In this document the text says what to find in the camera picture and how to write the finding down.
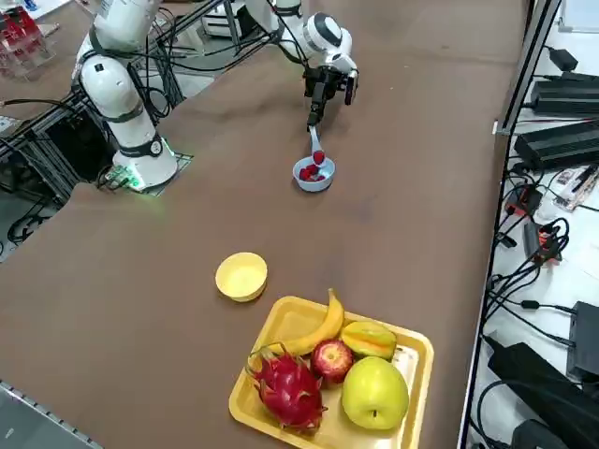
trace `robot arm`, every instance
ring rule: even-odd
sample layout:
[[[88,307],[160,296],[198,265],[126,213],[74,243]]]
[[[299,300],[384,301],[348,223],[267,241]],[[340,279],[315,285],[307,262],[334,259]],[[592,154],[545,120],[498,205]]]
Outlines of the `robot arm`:
[[[305,67],[305,96],[312,98],[308,128],[322,120],[325,105],[336,92],[345,92],[345,104],[351,105],[358,88],[358,68],[350,57],[352,37],[328,14],[318,12],[304,21],[300,0],[246,0],[248,12],[267,32],[287,59]],[[323,62],[310,68],[304,56],[322,55]]]
[[[358,69],[350,57],[352,37],[327,14],[304,21],[301,0],[278,0],[276,7],[270,1],[245,0],[245,5],[285,56],[304,65],[305,95],[312,98],[308,125],[314,126],[337,91],[345,91],[345,104],[352,102],[358,87]],[[126,55],[142,48],[159,6],[159,0],[102,2],[73,72],[115,136],[119,148],[113,163],[124,170],[135,190],[168,181],[177,171],[177,161],[153,126],[124,67],[126,58],[119,61],[106,51]],[[323,63],[311,68],[307,59],[315,54]]]

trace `green apple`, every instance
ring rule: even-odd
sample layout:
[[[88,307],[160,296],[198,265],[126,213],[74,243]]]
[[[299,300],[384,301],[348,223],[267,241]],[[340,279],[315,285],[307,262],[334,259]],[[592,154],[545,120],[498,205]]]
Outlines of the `green apple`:
[[[347,373],[341,401],[354,424],[387,430],[398,426],[408,410],[408,386],[389,362],[365,357]]]

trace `yellow bowl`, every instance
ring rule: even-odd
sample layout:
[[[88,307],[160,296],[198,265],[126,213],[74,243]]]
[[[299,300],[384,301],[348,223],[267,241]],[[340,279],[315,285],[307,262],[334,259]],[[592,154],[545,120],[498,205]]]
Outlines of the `yellow bowl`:
[[[258,254],[235,253],[216,270],[216,286],[220,292],[238,302],[260,296],[266,286],[266,262]]]

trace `pink dragon fruit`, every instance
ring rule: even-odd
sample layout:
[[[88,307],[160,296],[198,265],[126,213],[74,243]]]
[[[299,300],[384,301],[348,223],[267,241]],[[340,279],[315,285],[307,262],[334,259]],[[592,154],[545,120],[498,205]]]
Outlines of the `pink dragon fruit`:
[[[262,403],[281,427],[316,429],[320,426],[322,412],[327,409],[322,405],[320,394],[322,379],[316,380],[300,357],[294,357],[281,346],[281,355],[268,347],[254,353],[260,357],[261,368],[256,371],[248,364],[246,370],[256,381]]]

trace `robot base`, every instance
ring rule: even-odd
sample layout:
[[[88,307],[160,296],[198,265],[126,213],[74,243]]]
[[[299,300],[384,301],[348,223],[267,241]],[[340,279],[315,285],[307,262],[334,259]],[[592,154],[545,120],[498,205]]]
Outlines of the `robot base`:
[[[128,178],[131,190],[143,190],[169,181],[177,173],[177,157],[162,139],[163,151],[158,157],[127,157],[116,152],[112,157],[112,178]]]

